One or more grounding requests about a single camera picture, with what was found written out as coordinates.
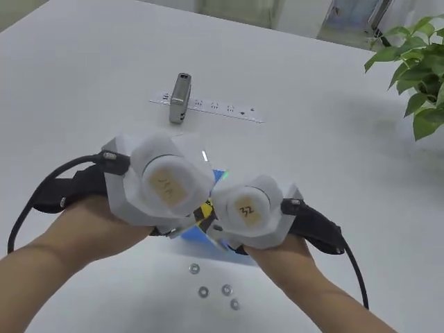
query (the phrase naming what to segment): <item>black strap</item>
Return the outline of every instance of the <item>black strap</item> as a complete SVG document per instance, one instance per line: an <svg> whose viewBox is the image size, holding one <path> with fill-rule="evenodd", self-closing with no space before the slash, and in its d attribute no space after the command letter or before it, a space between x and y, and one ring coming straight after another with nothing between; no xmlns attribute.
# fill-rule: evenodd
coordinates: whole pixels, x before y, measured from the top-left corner
<svg viewBox="0 0 444 333"><path fill-rule="evenodd" d="M103 167L93 165L77 171L73 178L53 179L40 193L33 206L42 213L57 214L88 196L108 197ZM162 236L154 228L151 236Z"/></svg>
<svg viewBox="0 0 444 333"><path fill-rule="evenodd" d="M284 199L282 213L294 215L289 234L305 238L315 248L328 255L342 255L345 248L342 242L341 227L331 222L303 200ZM248 255L243 246L231 248L238 255Z"/></svg>

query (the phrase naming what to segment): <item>white table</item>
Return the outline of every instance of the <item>white table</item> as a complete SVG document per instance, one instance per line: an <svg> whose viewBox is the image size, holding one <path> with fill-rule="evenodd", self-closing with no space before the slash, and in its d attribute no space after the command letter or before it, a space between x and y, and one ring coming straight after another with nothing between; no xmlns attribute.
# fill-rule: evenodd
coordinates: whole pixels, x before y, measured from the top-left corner
<svg viewBox="0 0 444 333"><path fill-rule="evenodd" d="M370 52L123 0L51 0L0 34L0 244L43 177L117 133L199 132L215 167L295 180L343 228L370 307L400 332L441 327L443 161L412 158L396 137L405 99L395 65L364 76ZM257 124L189 112L181 127L149 103L193 75L194 93L252 104ZM20 246L53 216L32 213ZM178 255L147 239L87 267L29 332L317 332L262 272ZM314 251L323 272L360 299L346 256ZM199 275L188 266L198 262ZM220 293L230 283L241 303ZM210 288L201 300L197 288Z"/></svg>

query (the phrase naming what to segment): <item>human hand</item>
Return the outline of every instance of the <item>human hand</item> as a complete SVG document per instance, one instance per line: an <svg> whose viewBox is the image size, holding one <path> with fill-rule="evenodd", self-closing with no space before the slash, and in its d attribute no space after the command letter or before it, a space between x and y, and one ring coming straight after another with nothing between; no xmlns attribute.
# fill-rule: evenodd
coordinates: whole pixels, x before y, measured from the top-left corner
<svg viewBox="0 0 444 333"><path fill-rule="evenodd" d="M90 196L67 208L28 246L47 248L79 270L90 262L128 250L152 231L153 227L125 223L111 213L106 198Z"/></svg>
<svg viewBox="0 0 444 333"><path fill-rule="evenodd" d="M307 243L301 237L289 234L281 245L266 250L244 248L265 274L286 293L304 289L322 276Z"/></svg>

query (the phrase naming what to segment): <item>green plant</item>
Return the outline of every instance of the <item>green plant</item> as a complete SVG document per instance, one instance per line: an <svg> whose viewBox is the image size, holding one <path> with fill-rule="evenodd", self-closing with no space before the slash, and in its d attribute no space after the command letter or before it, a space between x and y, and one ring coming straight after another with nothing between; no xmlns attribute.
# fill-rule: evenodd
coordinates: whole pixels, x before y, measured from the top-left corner
<svg viewBox="0 0 444 333"><path fill-rule="evenodd" d="M414 117L415 140L431 135L444 124L444 28L436 30L433 19L444 19L444 15L423 17L409 28L397 26L386 32L381 37L399 35L403 44L382 49L364 65L367 72L375 62L402 61L388 88L396 84L398 94L410 88L416 90L404 115ZM442 37L443 43L431 42L434 36Z"/></svg>

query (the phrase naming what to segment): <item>metal washer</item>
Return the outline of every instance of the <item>metal washer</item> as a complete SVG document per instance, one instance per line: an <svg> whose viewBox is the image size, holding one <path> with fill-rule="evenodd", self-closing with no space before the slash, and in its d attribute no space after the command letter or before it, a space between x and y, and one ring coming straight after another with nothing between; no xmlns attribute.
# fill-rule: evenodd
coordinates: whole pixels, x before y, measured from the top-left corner
<svg viewBox="0 0 444 333"><path fill-rule="evenodd" d="M201 288L199 288L198 294L201 298L207 298L210 294L210 290L208 290L207 287L202 286Z"/></svg>
<svg viewBox="0 0 444 333"><path fill-rule="evenodd" d="M229 284L224 284L222 286L222 294L225 296L229 296L233 293L233 288Z"/></svg>
<svg viewBox="0 0 444 333"><path fill-rule="evenodd" d="M197 264L189 265L189 272L193 275L198 274L200 272L200 267Z"/></svg>
<svg viewBox="0 0 444 333"><path fill-rule="evenodd" d="M233 310L237 311L241 308L241 305L239 304L239 301L237 298L233 298L230 302L230 306Z"/></svg>

